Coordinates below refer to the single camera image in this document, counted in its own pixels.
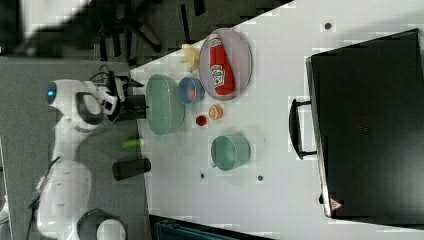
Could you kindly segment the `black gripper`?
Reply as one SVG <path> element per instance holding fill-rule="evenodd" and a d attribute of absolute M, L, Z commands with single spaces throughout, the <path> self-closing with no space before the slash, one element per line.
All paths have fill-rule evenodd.
<path fill-rule="evenodd" d="M 113 94 L 119 97 L 120 100 L 126 100 L 128 97 L 129 88 L 143 87 L 143 84 L 132 78 L 129 72 L 115 73 L 109 72 L 108 88 Z"/>

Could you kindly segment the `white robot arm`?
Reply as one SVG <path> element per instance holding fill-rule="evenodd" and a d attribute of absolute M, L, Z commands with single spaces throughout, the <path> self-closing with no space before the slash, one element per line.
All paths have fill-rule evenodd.
<path fill-rule="evenodd" d="M 80 145 L 115 116 L 125 101 L 123 85 L 132 80 L 106 73 L 102 83 L 59 79 L 49 83 L 47 104 L 61 114 L 54 127 L 54 144 L 46 174 L 32 203 L 39 233 L 52 240 L 127 240 L 119 217 L 89 209 L 91 171 L 77 160 Z"/>

